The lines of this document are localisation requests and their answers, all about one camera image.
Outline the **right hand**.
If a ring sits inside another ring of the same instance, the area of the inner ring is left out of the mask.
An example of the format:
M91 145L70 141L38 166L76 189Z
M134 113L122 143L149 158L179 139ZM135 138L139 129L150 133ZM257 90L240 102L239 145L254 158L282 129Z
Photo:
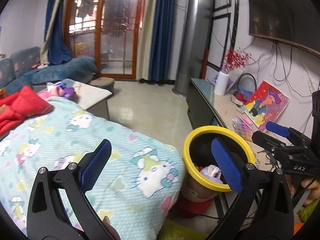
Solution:
M287 184L289 187L289 192L291 196L293 196L296 192L296 188L293 184L293 176L286 175ZM308 206L312 204L315 200L317 200L320 196L320 188L319 188L319 178L305 178L301 182L301 186L308 190L311 190L306 201L304 202L304 206Z

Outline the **left hand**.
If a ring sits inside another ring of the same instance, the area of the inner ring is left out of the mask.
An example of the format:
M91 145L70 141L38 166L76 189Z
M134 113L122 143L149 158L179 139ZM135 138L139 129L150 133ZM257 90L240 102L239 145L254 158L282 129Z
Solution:
M103 224L106 226L109 232L115 237L116 240L120 240L119 234L117 233L115 228L111 225L110 219L107 216L103 218Z

